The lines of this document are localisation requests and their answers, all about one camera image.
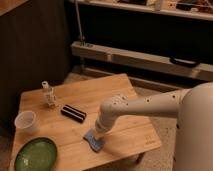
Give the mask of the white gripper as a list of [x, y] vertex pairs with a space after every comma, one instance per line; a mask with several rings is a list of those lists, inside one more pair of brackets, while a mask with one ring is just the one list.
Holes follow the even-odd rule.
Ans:
[[95, 122], [95, 130], [91, 129], [93, 138], [99, 139], [98, 134], [105, 134], [110, 131], [114, 124], [114, 117], [99, 115]]

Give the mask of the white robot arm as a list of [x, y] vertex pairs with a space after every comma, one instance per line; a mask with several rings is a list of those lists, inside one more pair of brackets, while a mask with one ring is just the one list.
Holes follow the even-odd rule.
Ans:
[[173, 171], [213, 171], [213, 82], [129, 100], [114, 95], [100, 105], [96, 139], [123, 115], [177, 118]]

